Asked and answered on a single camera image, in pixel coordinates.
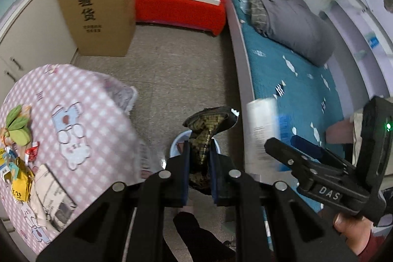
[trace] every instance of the green leaf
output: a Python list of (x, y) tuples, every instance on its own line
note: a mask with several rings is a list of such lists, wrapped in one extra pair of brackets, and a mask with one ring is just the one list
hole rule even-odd
[(21, 130), (26, 132), (29, 135), (30, 138), (32, 137), (31, 131), (30, 131), (30, 129), (27, 126), (24, 126), (23, 128), (21, 128)]
[(29, 118), (28, 118), (28, 117), (19, 117), (19, 118), (16, 118), (16, 119), (9, 125), (8, 131), (21, 129), (22, 127), (24, 127), (25, 125), (27, 125), (28, 122), (29, 122)]
[(22, 105), (19, 105), (8, 113), (7, 118), (5, 119), (6, 129), (8, 129), (8, 126), (11, 124), (11, 122), (13, 122), (15, 118), (20, 114), (21, 110), (22, 110)]
[(9, 136), (19, 146), (25, 146), (30, 142), (30, 136), (22, 129), (10, 131)]

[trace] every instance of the red sleeve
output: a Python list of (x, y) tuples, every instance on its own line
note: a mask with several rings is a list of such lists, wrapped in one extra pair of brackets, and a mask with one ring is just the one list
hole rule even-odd
[(373, 255), (378, 251), (378, 248), (384, 243), (385, 238), (383, 236), (373, 236), (370, 234), (370, 239), (365, 249), (358, 255), (359, 262), (368, 262)]

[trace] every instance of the tiled floor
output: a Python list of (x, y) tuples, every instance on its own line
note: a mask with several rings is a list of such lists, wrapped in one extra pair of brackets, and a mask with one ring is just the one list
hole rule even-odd
[[(160, 157), (168, 155), (183, 121), (204, 108), (228, 105), (240, 110), (239, 88), (229, 30), (211, 34), (159, 25), (138, 25), (126, 57), (77, 58), (75, 65), (110, 74), (137, 88), (139, 98), (131, 120), (141, 138)], [(238, 167), (243, 162), (241, 119), (217, 135), (221, 152)], [(230, 212), (213, 205), (211, 197), (190, 191), (201, 227), (219, 240), (231, 235), (221, 230)], [(192, 261), (174, 228), (174, 212), (166, 209), (164, 237), (179, 262)]]

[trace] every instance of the teal bedsheet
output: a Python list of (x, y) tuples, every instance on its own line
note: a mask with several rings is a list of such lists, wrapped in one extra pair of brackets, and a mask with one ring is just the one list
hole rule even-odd
[(336, 86), (327, 65), (318, 68), (287, 47), (258, 34), (249, 16), (240, 9), (239, 1), (232, 2), (238, 18), (245, 21), (242, 33), (255, 99), (275, 95), (279, 114), (290, 118), (292, 134), (343, 157), (341, 145), (325, 143), (326, 128), (343, 120)]

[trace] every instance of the cabinet door handle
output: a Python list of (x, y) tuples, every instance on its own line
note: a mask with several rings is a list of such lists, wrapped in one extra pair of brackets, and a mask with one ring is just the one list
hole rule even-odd
[(19, 70), (23, 70), (22, 65), (20, 63), (18, 63), (15, 58), (10, 57), (9, 60), (12, 61), (15, 65), (17, 65)]
[(10, 74), (8, 71), (5, 70), (4, 74), (6, 74), (9, 78), (11, 78), (14, 81), (14, 83), (17, 82), (16, 78), (12, 74)]

